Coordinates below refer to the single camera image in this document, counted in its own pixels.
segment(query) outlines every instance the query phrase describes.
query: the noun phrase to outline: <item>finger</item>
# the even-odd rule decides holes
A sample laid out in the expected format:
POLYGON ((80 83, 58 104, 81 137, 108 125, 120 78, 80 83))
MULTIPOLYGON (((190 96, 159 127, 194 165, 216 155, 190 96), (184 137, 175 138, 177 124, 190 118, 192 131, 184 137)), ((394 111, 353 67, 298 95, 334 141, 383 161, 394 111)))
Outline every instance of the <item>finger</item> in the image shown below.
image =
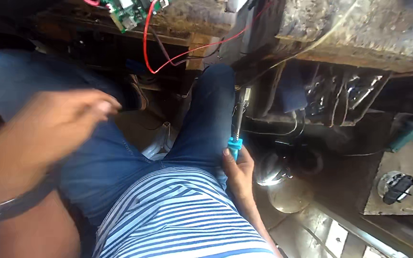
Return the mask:
POLYGON ((84 113, 78 117, 73 124, 77 124, 84 131, 92 131, 100 121, 106 121, 107 115, 113 109, 112 104, 107 101, 99 101, 93 104, 89 109, 86 109, 84 113))
POLYGON ((115 109, 121 109, 122 106, 116 98, 96 89, 88 90, 73 90, 60 92, 62 97, 68 99, 68 103, 80 105, 92 105, 100 100, 107 101, 112 104, 115 109))
POLYGON ((239 150, 237 164, 240 167, 254 167, 254 160, 244 145, 241 150, 239 150))
POLYGON ((228 148, 223 150, 223 169, 226 176, 233 176, 240 172, 240 169, 228 148))

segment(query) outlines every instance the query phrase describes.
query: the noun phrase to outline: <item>person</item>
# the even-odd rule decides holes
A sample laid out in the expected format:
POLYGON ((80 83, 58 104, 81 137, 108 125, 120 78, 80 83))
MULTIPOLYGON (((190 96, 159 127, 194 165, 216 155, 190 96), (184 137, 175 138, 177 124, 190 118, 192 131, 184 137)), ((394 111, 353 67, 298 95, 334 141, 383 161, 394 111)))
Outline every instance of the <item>person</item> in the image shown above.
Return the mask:
POLYGON ((0 220, 0 257, 79 256, 60 196, 97 227, 93 257, 281 257, 253 199, 249 152, 243 147, 235 162, 226 148, 233 70, 213 65, 198 78, 161 161, 141 155, 113 122, 122 107, 146 105, 132 85, 124 98, 113 82, 75 64, 0 50, 0 204, 26 202, 47 175, 60 173, 58 188, 0 220))

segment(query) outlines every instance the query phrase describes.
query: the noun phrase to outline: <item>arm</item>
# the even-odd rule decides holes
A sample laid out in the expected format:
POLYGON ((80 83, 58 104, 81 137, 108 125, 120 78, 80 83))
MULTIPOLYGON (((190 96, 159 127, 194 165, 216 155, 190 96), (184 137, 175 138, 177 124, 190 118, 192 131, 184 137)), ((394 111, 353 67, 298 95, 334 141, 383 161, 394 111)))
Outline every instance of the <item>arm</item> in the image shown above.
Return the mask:
POLYGON ((229 149, 223 151, 223 168, 228 178, 228 185, 235 197, 235 204, 241 211, 242 216, 270 244, 273 253, 282 258, 280 251, 268 234, 254 202, 252 190, 254 161, 245 147, 242 148, 239 154, 237 162, 235 162, 229 149))
MULTIPOLYGON (((97 90, 44 92, 0 130, 0 203, 30 191, 120 105, 97 90)), ((0 221, 0 257, 78 257, 79 236, 59 194, 0 221)))

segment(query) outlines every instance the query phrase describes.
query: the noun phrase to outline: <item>blue handle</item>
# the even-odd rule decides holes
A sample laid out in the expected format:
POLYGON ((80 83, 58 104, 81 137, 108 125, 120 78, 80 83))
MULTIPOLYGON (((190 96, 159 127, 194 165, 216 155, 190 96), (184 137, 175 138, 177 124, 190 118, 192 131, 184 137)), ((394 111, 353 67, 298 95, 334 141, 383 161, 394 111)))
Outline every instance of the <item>blue handle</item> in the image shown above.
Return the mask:
POLYGON ((237 142, 234 142, 234 139, 232 137, 229 138, 229 142, 227 143, 227 148, 229 148, 230 154, 232 154, 235 160, 237 160, 238 158, 238 151, 241 150, 242 144, 243 144, 242 139, 238 139, 237 142))

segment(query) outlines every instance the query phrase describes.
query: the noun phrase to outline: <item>jeans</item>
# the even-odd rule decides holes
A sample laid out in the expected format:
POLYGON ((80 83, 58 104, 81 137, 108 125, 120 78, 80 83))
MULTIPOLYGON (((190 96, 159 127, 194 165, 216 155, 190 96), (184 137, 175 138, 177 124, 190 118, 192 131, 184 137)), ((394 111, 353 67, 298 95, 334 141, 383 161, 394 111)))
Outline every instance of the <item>jeans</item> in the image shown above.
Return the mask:
MULTIPOLYGON (((221 157, 230 137, 234 85, 232 68, 222 64, 209 67, 199 77, 178 138, 161 161, 144 157, 113 120, 102 122, 89 140, 61 161, 62 195, 99 226, 124 191, 165 167, 201 168, 225 188, 221 157)), ((100 89, 127 108, 139 106, 135 92, 126 93, 124 99, 118 85, 74 64, 37 52, 0 50, 0 115, 6 122, 37 91, 80 88, 100 89)))

